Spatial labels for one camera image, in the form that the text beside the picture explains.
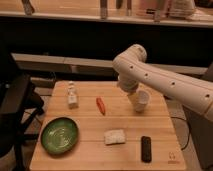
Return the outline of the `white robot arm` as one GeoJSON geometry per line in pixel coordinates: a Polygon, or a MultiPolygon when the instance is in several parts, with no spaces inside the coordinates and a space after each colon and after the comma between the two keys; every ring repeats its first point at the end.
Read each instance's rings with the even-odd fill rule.
{"type": "Polygon", "coordinates": [[[146,59],[147,52],[139,44],[114,58],[112,65],[124,92],[133,93],[143,83],[213,122],[213,82],[151,66],[146,59]]]}

